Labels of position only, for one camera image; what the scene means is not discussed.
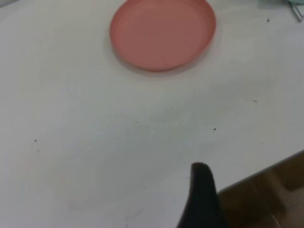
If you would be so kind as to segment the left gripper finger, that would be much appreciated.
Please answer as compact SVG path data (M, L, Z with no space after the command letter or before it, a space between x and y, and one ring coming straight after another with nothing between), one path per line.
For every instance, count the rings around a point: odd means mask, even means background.
M177 225L179 228L229 228L208 165L191 165L189 196Z

